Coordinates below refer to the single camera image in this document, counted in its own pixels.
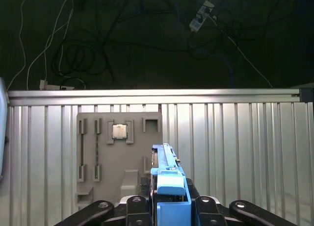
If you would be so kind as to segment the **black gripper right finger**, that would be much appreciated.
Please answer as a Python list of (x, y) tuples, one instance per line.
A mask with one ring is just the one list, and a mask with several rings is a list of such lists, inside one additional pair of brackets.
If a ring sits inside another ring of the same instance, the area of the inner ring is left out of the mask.
[(293, 226), (281, 218), (249, 201), (236, 200), (223, 206), (211, 196), (202, 196), (191, 179), (187, 186), (192, 201), (193, 226)]

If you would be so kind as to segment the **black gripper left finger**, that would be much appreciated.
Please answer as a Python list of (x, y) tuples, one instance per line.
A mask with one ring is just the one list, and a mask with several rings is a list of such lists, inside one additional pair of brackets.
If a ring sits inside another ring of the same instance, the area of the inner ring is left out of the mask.
[(142, 177), (139, 194), (122, 197), (114, 206), (109, 201), (96, 201), (67, 217), (58, 226), (149, 226), (150, 183)]

